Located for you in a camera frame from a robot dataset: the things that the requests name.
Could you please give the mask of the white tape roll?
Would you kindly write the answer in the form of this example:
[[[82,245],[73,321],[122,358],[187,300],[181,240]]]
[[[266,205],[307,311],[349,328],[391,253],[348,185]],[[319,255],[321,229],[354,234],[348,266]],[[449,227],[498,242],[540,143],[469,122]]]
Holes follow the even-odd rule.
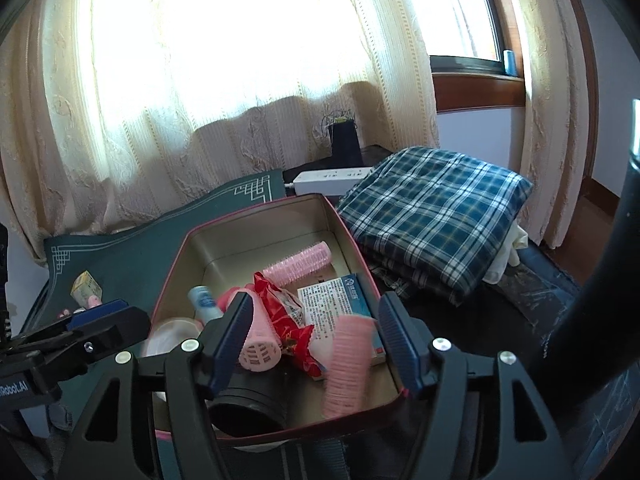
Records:
[[[158,356],[171,352],[187,339],[200,336],[204,325],[193,318],[168,318],[154,323],[142,347],[141,356]]]

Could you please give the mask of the blue bottle on sill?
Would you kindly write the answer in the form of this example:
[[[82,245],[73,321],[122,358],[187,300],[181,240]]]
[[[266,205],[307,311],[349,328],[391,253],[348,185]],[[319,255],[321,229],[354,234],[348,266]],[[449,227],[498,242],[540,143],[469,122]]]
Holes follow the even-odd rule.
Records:
[[[509,77],[517,77],[518,76],[518,66],[516,66],[516,58],[515,53],[506,49],[503,51],[503,68],[506,76]]]

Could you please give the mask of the thin pink hair roller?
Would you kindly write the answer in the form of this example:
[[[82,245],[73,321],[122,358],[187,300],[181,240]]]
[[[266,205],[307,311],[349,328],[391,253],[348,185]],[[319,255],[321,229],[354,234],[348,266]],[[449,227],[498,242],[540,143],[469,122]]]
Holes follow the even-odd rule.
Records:
[[[314,274],[332,263],[332,252],[326,242],[320,242],[296,252],[262,270],[264,278],[282,287]]]

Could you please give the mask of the black cylinder container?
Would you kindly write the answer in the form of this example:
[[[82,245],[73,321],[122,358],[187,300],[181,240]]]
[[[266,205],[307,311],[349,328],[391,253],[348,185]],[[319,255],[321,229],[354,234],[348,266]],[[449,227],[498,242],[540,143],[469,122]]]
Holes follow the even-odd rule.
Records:
[[[216,430],[232,438],[246,438],[285,430],[290,403],[292,366],[280,361],[264,372],[237,365],[227,388],[209,403]]]

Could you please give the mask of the dark green table mat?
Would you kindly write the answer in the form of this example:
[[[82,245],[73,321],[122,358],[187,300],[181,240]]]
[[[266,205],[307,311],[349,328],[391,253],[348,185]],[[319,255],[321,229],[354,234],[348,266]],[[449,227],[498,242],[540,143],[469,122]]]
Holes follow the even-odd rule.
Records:
[[[118,234],[61,235],[49,238],[46,248],[49,281],[47,296],[32,309],[26,330],[55,321],[64,309],[78,307],[70,286],[82,271],[89,271],[102,288],[103,300],[125,300],[151,313],[166,275],[186,233],[209,220],[248,206],[285,197],[282,170],[271,170],[221,185],[189,205]],[[62,382],[62,408],[73,429],[90,393],[108,364],[91,365],[85,375]],[[289,479],[283,471],[283,452],[253,453],[228,450],[224,459],[233,479]]]

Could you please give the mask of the light blue small tube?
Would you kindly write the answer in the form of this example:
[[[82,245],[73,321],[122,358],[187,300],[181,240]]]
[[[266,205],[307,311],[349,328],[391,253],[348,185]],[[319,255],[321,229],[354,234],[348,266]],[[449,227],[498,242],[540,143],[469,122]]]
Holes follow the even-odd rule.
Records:
[[[216,300],[206,286],[193,287],[188,292],[188,298],[194,307],[195,318],[203,326],[224,316],[224,312],[218,307]]]

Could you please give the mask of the large pink hair roller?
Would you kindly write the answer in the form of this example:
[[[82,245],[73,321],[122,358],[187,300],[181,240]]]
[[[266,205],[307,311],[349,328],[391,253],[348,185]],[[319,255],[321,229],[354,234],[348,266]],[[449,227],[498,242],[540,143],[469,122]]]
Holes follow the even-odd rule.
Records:
[[[324,380],[322,415],[336,419],[362,408],[372,361],[375,322],[362,315],[337,319],[329,368]]]

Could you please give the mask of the plaid folded cloth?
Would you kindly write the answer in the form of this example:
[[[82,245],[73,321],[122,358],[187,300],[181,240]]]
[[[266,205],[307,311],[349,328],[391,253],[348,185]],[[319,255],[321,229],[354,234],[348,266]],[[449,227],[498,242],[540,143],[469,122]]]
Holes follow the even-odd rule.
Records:
[[[371,273],[402,298],[470,296],[533,185],[463,153],[412,146],[386,157],[336,207]]]

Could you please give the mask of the yellow white small carton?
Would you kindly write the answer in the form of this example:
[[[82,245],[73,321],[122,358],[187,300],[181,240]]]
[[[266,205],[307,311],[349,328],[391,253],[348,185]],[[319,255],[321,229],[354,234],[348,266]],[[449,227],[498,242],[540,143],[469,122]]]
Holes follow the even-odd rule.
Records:
[[[89,271],[84,271],[75,278],[70,289],[70,296],[79,307],[85,308],[87,298],[96,295],[102,300],[102,288]]]

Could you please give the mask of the red snack packet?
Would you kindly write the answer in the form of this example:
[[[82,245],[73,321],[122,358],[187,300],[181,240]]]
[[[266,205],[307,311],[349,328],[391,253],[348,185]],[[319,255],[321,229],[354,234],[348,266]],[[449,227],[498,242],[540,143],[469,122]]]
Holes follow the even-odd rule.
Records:
[[[305,321],[303,307],[297,297],[264,278],[260,272],[254,274],[253,285],[281,339],[283,352],[308,377],[321,379],[322,368],[309,350],[314,326]]]

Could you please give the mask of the pink thread spool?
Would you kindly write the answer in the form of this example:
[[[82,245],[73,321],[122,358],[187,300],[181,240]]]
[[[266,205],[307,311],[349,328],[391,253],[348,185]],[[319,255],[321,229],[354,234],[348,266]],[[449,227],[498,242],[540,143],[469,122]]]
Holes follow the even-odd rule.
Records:
[[[91,295],[87,298],[86,309],[90,310],[90,309],[99,307],[101,304],[102,304],[102,300],[100,297],[96,295]]]

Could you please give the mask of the red tin storage box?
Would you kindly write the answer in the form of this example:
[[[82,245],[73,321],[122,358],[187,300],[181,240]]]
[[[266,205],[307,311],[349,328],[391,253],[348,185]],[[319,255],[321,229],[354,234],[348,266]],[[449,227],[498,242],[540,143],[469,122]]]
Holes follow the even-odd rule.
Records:
[[[335,208],[318,194],[253,206],[193,229],[167,275],[143,351],[165,353],[198,336],[204,287],[221,309],[245,292],[256,302],[229,385],[207,404],[215,434],[236,448],[321,439],[390,424],[406,399],[380,338],[361,401],[324,408],[337,320],[369,316],[378,289]]]

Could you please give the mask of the dark thread cone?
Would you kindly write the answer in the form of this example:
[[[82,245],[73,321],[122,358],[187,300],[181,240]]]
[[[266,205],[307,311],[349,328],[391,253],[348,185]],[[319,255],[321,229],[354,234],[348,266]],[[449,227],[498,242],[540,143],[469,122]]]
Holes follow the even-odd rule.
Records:
[[[336,118],[329,126],[332,169],[363,166],[355,122],[350,118]]]

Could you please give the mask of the white power strip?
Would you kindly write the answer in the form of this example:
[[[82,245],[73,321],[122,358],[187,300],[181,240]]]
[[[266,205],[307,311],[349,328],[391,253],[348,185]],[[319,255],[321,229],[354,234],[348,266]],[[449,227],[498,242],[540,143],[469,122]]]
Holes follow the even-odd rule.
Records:
[[[303,171],[293,180],[293,190],[296,195],[342,196],[372,170],[372,167],[358,167]]]

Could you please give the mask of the blue white medicine box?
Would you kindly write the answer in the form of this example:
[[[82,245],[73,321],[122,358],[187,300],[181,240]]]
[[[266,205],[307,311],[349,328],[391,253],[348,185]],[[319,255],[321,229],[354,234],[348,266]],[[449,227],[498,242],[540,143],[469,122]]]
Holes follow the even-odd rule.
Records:
[[[321,369],[328,370],[337,319],[343,315],[371,317],[356,274],[297,289],[304,320],[314,326],[309,344],[311,356]]]

